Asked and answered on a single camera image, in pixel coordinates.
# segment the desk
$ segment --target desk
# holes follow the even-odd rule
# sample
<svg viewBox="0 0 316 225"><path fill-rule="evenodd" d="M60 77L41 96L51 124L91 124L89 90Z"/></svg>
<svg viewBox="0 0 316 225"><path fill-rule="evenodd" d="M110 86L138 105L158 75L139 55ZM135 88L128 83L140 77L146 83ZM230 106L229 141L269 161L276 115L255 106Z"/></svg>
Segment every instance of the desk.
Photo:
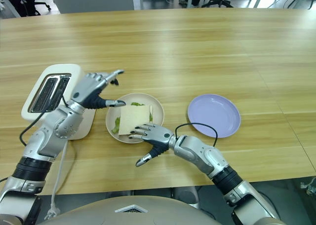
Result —
<svg viewBox="0 0 316 225"><path fill-rule="evenodd" d="M217 147L248 181L316 174L316 13L307 10L205 8L62 14L1 21L0 178L12 174L28 124L20 111L43 69L76 63L86 72L125 69L120 86L102 97L153 95L164 126L187 121L197 95L230 99L241 127ZM136 168L150 146L124 144L105 128L97 110L89 135L70 142L59 193L211 184L169 151ZM183 127L180 134L213 139ZM52 190L53 164L43 194Z"/></svg>

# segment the robot forearm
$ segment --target robot forearm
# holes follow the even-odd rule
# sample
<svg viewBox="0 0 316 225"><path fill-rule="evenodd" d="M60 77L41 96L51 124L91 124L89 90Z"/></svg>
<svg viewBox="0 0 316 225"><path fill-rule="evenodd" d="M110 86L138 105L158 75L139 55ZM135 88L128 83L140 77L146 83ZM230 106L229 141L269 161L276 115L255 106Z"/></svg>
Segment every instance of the robot forearm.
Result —
<svg viewBox="0 0 316 225"><path fill-rule="evenodd" d="M175 155L195 164L205 173L223 193L226 202L236 206L232 217L237 225L254 225L264 218L278 219L274 208L231 168L217 148L194 136L176 138L170 130L153 124L138 126L135 132L137 134L130 137L151 143L159 154L171 148ZM145 164L157 155L150 151L136 166Z"/></svg>
<svg viewBox="0 0 316 225"><path fill-rule="evenodd" d="M67 105L60 105L48 113L44 123L29 139L14 173L0 192L0 223L5 214L6 221L11 224L15 224L16 218L22 224L34 224L40 208L36 194L42 191L52 162L82 122L84 109L125 105L123 101L99 97L109 83L118 85L116 76L120 73L123 71L87 74L75 87Z"/></svg>
<svg viewBox="0 0 316 225"><path fill-rule="evenodd" d="M195 164L223 193L236 224L253 225L262 218L276 218L274 208L231 168L222 153L197 137L182 135L172 144L174 154Z"/></svg>

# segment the plate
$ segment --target plate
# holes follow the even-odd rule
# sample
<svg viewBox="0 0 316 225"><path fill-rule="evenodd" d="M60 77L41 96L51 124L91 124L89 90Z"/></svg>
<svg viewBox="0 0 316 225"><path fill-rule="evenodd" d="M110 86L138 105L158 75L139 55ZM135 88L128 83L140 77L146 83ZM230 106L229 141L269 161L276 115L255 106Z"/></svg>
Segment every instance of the plate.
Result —
<svg viewBox="0 0 316 225"><path fill-rule="evenodd" d="M162 125L164 120L164 110L161 103L151 95L145 93L131 93L120 97L118 100L125 101L126 105L130 105L133 102L152 105L153 106L153 123L156 125ZM127 135L119 135L112 133L112 129L115 127L115 119L120 116L120 107L109 108L105 117L105 125L110 135L118 141L125 143L139 143L142 140L128 138Z"/></svg>
<svg viewBox="0 0 316 225"><path fill-rule="evenodd" d="M188 107L191 123L202 123L212 126L218 137L228 137L240 127L240 114L236 106L225 97L215 94L204 94L194 98ZM193 125L202 134L215 137L215 132L202 125Z"/></svg>

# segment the vent grille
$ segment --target vent grille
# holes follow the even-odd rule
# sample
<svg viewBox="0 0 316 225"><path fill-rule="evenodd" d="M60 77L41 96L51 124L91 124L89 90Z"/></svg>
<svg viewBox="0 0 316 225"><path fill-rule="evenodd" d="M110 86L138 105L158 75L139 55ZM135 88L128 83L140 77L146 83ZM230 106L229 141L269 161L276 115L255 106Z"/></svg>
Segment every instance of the vent grille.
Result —
<svg viewBox="0 0 316 225"><path fill-rule="evenodd" d="M120 209L116 209L115 212L116 213L148 213L148 210L136 204L132 204Z"/></svg>
<svg viewBox="0 0 316 225"><path fill-rule="evenodd" d="M142 213L142 212L138 211L137 209L129 209L127 211L124 211L123 213Z"/></svg>

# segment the beige plate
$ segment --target beige plate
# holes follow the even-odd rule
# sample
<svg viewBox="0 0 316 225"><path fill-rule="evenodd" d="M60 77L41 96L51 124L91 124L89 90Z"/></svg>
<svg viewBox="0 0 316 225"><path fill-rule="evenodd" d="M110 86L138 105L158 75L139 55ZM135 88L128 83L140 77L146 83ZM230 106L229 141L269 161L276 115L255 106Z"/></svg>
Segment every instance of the beige plate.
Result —
<svg viewBox="0 0 316 225"><path fill-rule="evenodd" d="M130 105L133 102L137 102L144 105L153 106L153 123L156 125L162 125L164 120L164 110L161 103L151 95L144 93L131 93L120 97L118 100L123 100L126 105ZM121 142L126 143L138 143L142 142L139 139L130 139L128 135L119 135L112 133L112 129L115 127L115 119L120 116L120 107L109 108L105 117L105 125L112 137Z"/></svg>

